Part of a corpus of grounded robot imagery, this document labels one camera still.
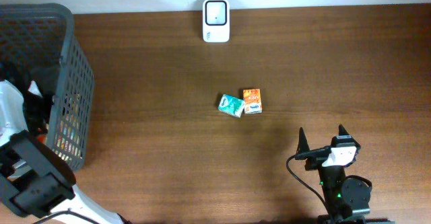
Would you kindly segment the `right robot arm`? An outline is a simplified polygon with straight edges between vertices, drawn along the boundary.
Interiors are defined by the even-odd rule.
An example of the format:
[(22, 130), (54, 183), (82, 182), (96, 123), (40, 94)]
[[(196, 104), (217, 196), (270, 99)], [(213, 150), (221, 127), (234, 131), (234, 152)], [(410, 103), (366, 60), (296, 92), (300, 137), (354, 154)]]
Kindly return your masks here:
[(372, 182), (361, 176), (345, 174), (345, 168), (351, 166), (359, 154), (361, 145), (340, 124), (338, 135), (331, 139), (331, 144), (311, 149), (303, 128), (299, 130), (296, 153), (289, 157), (304, 161), (306, 171), (318, 171), (323, 193), (301, 180), (289, 167), (290, 174), (317, 195), (327, 214), (317, 217), (317, 223), (390, 223), (386, 218), (367, 219), (370, 213)]

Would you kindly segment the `teal tissue pack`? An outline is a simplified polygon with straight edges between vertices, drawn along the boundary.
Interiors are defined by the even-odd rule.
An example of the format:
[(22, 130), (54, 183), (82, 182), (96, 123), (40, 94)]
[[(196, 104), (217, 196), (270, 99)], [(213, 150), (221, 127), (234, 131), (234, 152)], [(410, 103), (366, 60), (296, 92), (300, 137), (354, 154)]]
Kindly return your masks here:
[(218, 105), (218, 110), (225, 114), (240, 118), (245, 107), (245, 101), (224, 94)]

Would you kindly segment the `orange tissue pack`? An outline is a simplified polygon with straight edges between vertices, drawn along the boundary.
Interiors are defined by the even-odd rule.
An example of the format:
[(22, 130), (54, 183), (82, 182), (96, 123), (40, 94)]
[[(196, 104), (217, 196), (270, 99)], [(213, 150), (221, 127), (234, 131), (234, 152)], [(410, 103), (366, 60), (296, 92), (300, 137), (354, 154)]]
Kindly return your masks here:
[(245, 114), (258, 114), (262, 113), (263, 107), (261, 102), (260, 89), (244, 89), (243, 100), (245, 102)]

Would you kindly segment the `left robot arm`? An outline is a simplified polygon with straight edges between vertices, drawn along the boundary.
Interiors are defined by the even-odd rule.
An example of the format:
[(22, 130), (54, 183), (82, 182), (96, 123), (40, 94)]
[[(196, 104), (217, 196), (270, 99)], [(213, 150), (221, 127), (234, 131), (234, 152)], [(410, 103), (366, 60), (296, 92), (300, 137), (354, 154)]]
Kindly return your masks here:
[(69, 166), (27, 130), (24, 97), (1, 82), (1, 202), (14, 215), (39, 223), (126, 223), (77, 186)]

